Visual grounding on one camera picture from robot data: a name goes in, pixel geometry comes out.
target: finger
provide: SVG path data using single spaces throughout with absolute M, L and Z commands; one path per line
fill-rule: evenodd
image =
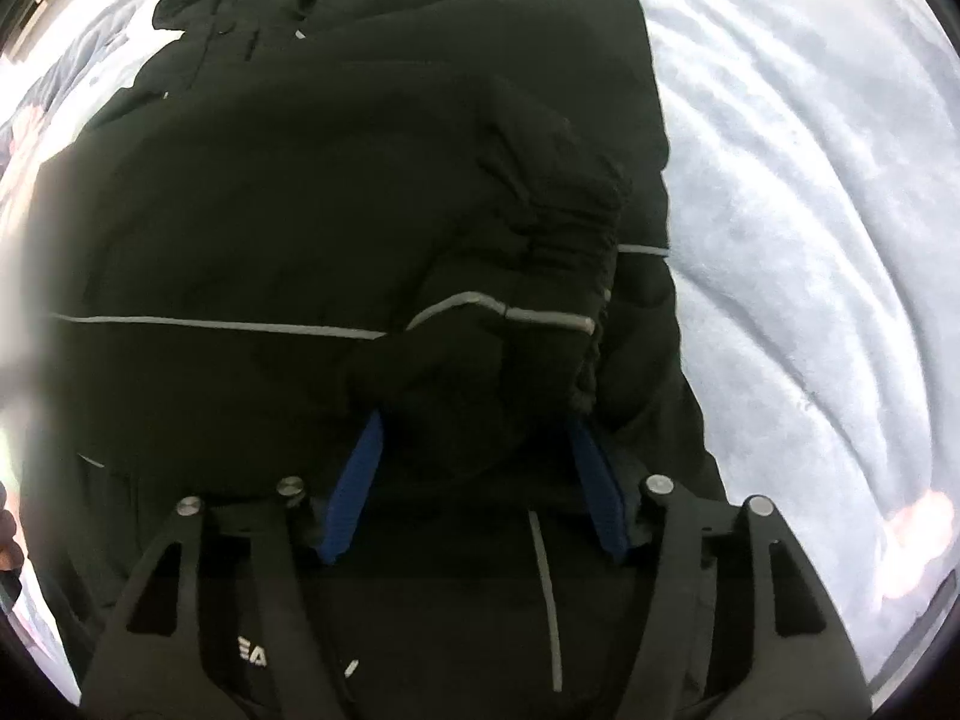
M 18 568 L 23 568 L 24 562 L 23 550 L 16 541 L 0 549 L 0 571 L 16 571 Z
M 0 547 L 7 546 L 8 541 L 13 541 L 16 536 L 16 519 L 6 509 L 0 512 Z

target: person's hand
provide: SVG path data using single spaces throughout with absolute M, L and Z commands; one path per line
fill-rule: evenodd
M 7 489 L 0 483 L 0 571 L 16 571 L 23 567 L 23 550 L 13 540 L 16 536 L 16 519 L 5 508 Z

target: metal screw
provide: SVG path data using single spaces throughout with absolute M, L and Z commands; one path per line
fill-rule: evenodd
M 203 501 L 196 495 L 189 495 L 176 504 L 176 513 L 181 517 L 192 517 L 203 509 Z
M 304 480 L 299 476 L 286 476 L 277 482 L 277 492 L 284 498 L 293 498 L 304 491 Z
M 774 502 L 763 495 L 755 495 L 750 499 L 750 511 L 758 517 L 769 517 L 774 512 Z
M 669 495 L 673 493 L 673 480 L 664 474 L 655 473 L 647 477 L 647 490 L 657 495 Z

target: black puffer jacket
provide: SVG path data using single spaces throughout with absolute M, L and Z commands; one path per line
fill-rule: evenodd
M 155 26 L 185 34 L 30 221 L 49 418 L 23 515 L 81 674 L 176 500 L 329 490 L 374 409 L 374 516 L 464 488 L 583 514 L 570 413 L 723 497 L 656 253 L 637 0 L 163 0 Z

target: reflective stripe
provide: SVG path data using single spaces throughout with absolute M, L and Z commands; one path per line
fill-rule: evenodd
M 568 314 L 563 311 L 534 311 L 525 308 L 510 308 L 491 295 L 483 293 L 458 293 L 439 303 L 425 308 L 410 320 L 407 330 L 413 330 L 427 319 L 458 306 L 480 306 L 500 314 L 512 322 L 529 322 L 578 330 L 593 335 L 596 322 L 582 314 Z M 246 330 L 254 333 L 285 333 L 296 336 L 328 336 L 331 338 L 361 338 L 373 341 L 386 333 L 374 330 L 359 330 L 355 327 L 328 327 L 309 324 L 275 324 L 270 322 L 221 322 L 218 319 L 177 319 L 176 317 L 71 317 L 68 314 L 51 314 L 54 319 L 78 324 L 165 324 L 177 327 L 203 327 L 214 330 Z
M 284 333 L 291 336 L 330 336 L 331 338 L 363 338 L 373 341 L 385 336 L 373 330 L 355 327 L 325 327 L 312 324 L 272 324 L 270 322 L 219 322 L 217 319 L 176 319 L 175 317 L 69 317 L 51 314 L 54 319 L 78 324 L 167 324 L 177 327 L 205 327 L 212 330 L 246 330 L 253 333 Z
M 616 250 L 621 254 L 654 254 L 658 257 L 669 257 L 670 250 L 660 247 L 645 247 L 640 244 L 620 244 Z
M 105 468 L 107 467 L 107 466 L 104 466 L 103 463 L 98 463 L 98 462 L 95 461 L 95 460 L 90 460 L 90 459 L 89 459 L 87 456 L 85 456 L 85 455 L 79 455 L 79 457 L 80 457 L 81 460 L 87 461 L 87 462 L 90 463 L 92 466 L 97 466 L 98 469 L 105 469 Z
M 489 311 L 496 312 L 510 319 L 512 322 L 530 322 L 531 324 L 548 324 L 553 327 L 563 327 L 568 330 L 579 330 L 587 335 L 593 335 L 596 323 L 590 317 L 584 317 L 582 314 L 567 314 L 563 311 L 533 311 L 526 308 L 510 308 L 506 303 L 501 303 L 491 295 L 483 293 L 458 293 L 450 295 L 449 298 L 440 300 L 432 306 L 425 308 L 416 317 L 410 320 L 407 330 L 412 330 L 419 324 L 423 324 L 430 317 L 445 312 L 451 308 L 459 306 L 480 306 Z
M 550 324 L 554 327 L 565 327 L 569 330 L 579 330 L 592 336 L 596 329 L 596 322 L 582 314 L 565 314 L 562 311 L 530 311 L 525 308 L 507 310 L 507 319 L 515 322 L 530 322 L 531 324 Z
M 530 533 L 534 538 L 536 568 L 541 575 L 541 587 L 546 601 L 546 626 L 550 632 L 550 671 L 553 675 L 553 692 L 563 692 L 563 658 L 560 656 L 560 623 L 557 620 L 557 601 L 553 596 L 553 581 L 550 579 L 550 563 L 546 559 L 544 534 L 539 528 L 536 512 L 527 512 L 530 517 Z
M 501 303 L 496 298 L 491 298 L 489 295 L 484 295 L 483 293 L 458 293 L 457 295 L 450 295 L 450 297 L 445 300 L 440 300 L 439 303 L 434 303 L 429 308 L 423 309 L 416 317 L 410 320 L 410 324 L 407 325 L 407 330 L 413 330 L 417 325 L 423 324 L 427 319 L 430 319 L 430 317 L 435 317 L 437 314 L 445 312 L 447 309 L 456 308 L 457 306 L 480 306 L 490 311 L 496 311 L 501 317 L 507 313 L 506 304 Z

